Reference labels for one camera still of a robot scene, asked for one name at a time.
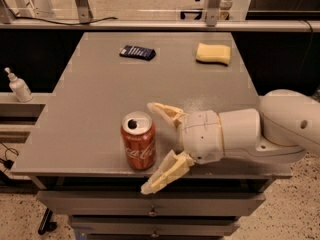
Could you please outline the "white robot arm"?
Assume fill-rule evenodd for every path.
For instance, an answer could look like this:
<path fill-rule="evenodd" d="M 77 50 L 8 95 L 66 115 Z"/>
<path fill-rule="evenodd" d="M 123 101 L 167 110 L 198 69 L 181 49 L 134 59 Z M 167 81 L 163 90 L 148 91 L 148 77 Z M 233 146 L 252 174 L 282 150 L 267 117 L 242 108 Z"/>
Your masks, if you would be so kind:
<path fill-rule="evenodd" d="M 165 156 L 141 186 L 144 195 L 162 190 L 195 164 L 224 158 L 292 163 L 320 151 L 320 103 L 295 91 L 271 91 L 256 109 L 186 113 L 155 102 L 148 109 L 176 130 L 181 152 Z"/>

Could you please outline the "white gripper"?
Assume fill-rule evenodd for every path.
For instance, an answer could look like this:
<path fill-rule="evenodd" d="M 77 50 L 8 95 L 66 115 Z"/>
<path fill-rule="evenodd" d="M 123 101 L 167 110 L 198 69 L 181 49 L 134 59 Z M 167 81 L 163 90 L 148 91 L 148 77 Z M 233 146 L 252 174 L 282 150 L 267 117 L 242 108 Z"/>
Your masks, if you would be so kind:
<path fill-rule="evenodd" d="M 187 174 L 195 162 L 207 164 L 223 158 L 222 127 L 219 116 L 214 111 L 187 115 L 180 108 L 156 102 L 148 103 L 147 108 L 171 128 L 176 129 L 179 126 L 178 140 L 185 152 L 176 154 L 171 150 L 158 169 L 141 186 L 142 194 L 155 194 L 162 190 Z"/>

